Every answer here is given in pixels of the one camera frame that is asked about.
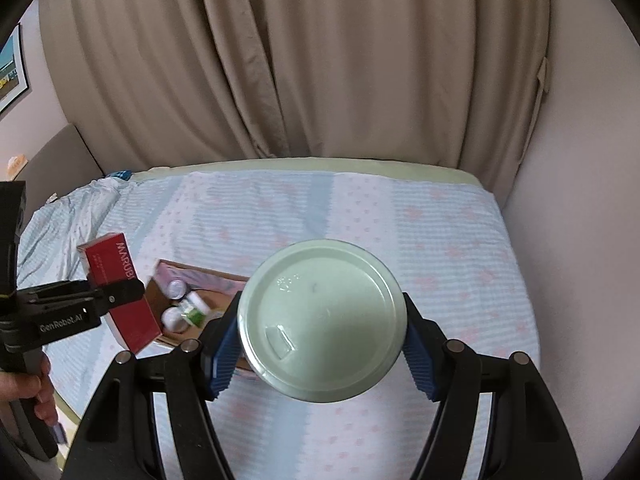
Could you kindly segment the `person's left hand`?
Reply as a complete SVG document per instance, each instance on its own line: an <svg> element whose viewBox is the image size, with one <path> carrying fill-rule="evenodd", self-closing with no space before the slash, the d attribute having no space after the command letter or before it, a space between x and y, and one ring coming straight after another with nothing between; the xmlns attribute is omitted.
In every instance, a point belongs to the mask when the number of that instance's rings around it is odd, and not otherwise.
<svg viewBox="0 0 640 480"><path fill-rule="evenodd" d="M35 398L35 415L49 427L53 427L58 422L58 412L54 400L54 387L49 377L50 371L50 360L43 354L40 372L37 375L1 372L1 406L16 400Z"/></svg>

